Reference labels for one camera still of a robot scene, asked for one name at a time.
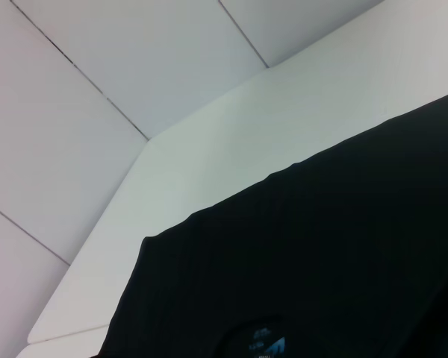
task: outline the black t-shirt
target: black t-shirt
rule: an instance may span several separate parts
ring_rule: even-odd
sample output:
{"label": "black t-shirt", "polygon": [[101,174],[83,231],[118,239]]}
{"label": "black t-shirt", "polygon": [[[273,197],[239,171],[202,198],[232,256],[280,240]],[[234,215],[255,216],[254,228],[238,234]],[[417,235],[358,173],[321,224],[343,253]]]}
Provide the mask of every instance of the black t-shirt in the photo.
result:
{"label": "black t-shirt", "polygon": [[425,357],[423,343],[448,357],[448,96],[145,238],[99,357]]}

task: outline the ceiling seam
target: ceiling seam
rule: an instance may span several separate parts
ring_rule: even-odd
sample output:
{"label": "ceiling seam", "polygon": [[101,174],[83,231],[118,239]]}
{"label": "ceiling seam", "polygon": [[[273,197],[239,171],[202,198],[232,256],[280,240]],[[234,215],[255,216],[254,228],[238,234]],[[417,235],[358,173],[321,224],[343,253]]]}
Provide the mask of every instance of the ceiling seam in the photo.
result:
{"label": "ceiling seam", "polygon": [[227,13],[227,16],[231,19],[232,23],[234,24],[234,26],[239,30],[240,34],[244,37],[244,39],[247,41],[247,43],[249,44],[249,46],[252,47],[252,50],[254,50],[255,54],[259,57],[259,60],[262,61],[262,63],[264,64],[264,66],[266,66],[266,69],[269,68],[269,65],[267,65],[267,62],[265,61],[265,59],[261,56],[261,54],[259,53],[259,51],[257,51],[257,49],[255,48],[255,46],[252,44],[251,40],[249,40],[249,38],[247,37],[247,35],[244,33],[244,31],[242,30],[242,28],[240,28],[239,24],[237,23],[236,20],[234,20],[234,17],[232,17],[231,13],[228,12],[227,8],[224,6],[224,4],[222,3],[221,0],[217,0],[217,2],[219,2],[219,4],[221,5],[221,7],[224,9],[225,13]]}
{"label": "ceiling seam", "polygon": [[27,230],[25,230],[23,227],[18,225],[14,220],[12,220],[8,215],[6,215],[3,211],[0,210],[0,215],[3,216],[5,219],[7,219],[11,224],[15,225],[16,228],[20,229],[23,233],[26,233],[27,236],[30,237],[30,239],[34,240],[38,245],[42,246],[44,249],[46,249],[50,254],[57,257],[60,261],[63,261],[67,266],[71,266],[71,264],[66,261],[64,258],[62,258],[60,255],[58,255],[56,252],[54,252],[51,248],[46,246],[44,243],[42,243],[39,239],[37,239],[35,236],[31,235]]}
{"label": "ceiling seam", "polygon": [[96,84],[92,81],[92,80],[90,80],[90,78],[88,77],[88,76],[86,76],[85,74],[84,74],[84,72],[78,67],[78,66],[76,66],[76,63],[74,63],[73,61],[71,61],[71,59],[68,57],[68,56],[66,56],[66,54],[61,50],[61,48],[59,48],[53,41],[52,41],[52,39],[50,39],[48,36],[46,36],[46,34],[42,31],[42,29],[41,28],[39,28],[38,26],[37,26],[37,24],[35,24],[34,22],[33,22],[33,20],[32,19],[30,19],[30,17],[17,5],[17,4],[15,4],[14,2],[13,2],[13,0],[10,0],[10,2],[13,4],[13,6],[14,7],[16,7],[17,8],[17,10],[73,65],[73,67],[75,67],[80,73],[81,73],[81,75],[83,75],[83,77],[85,77],[87,80],[88,80],[88,82],[90,82],[91,83],[91,85],[93,86],[93,87],[95,87],[97,90],[98,90],[98,92],[100,92],[102,95],[103,95],[103,97],[105,97],[106,98],[106,100],[108,101],[108,102],[110,102],[110,104],[123,116],[123,117],[125,117],[125,119],[134,127],[134,129],[136,129],[147,141],[149,141],[150,139],[151,139],[151,137],[148,137],[147,135],[145,135],[134,123],[133,123],[133,121],[131,121],[131,119],[127,116],[127,115],[125,115],[124,113],[123,113],[123,111],[118,107],[118,106],[116,106],[115,104],[114,104],[114,102],[113,101],[111,101],[104,93],[103,93],[103,91],[98,87],[98,86],[96,86]]}

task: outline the fabric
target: fabric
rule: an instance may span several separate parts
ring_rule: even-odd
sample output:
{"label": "fabric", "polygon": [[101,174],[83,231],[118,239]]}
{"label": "fabric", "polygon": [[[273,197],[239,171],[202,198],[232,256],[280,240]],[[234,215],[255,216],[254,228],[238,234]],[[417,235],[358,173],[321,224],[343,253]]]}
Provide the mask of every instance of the fabric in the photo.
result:
{"label": "fabric", "polygon": [[448,357],[448,96],[145,238],[99,357],[419,349]]}

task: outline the black shirt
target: black shirt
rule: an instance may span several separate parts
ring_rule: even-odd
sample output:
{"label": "black shirt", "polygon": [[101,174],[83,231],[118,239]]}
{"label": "black shirt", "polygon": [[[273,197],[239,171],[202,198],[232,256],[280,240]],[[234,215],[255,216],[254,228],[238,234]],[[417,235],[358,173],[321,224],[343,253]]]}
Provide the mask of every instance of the black shirt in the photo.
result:
{"label": "black shirt", "polygon": [[99,357],[448,357],[443,316],[448,96],[145,238]]}

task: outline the printed logo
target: printed logo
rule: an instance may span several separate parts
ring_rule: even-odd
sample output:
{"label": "printed logo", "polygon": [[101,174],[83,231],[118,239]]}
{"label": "printed logo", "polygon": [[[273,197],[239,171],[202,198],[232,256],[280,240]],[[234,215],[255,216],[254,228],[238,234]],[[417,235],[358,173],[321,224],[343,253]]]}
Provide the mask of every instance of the printed logo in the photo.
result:
{"label": "printed logo", "polygon": [[285,337],[280,338],[276,343],[268,347],[265,353],[271,353],[273,356],[282,354],[285,351]]}
{"label": "printed logo", "polygon": [[269,336],[271,334],[270,330],[267,328],[262,328],[261,330],[256,330],[254,332],[254,339],[259,339],[265,336]]}

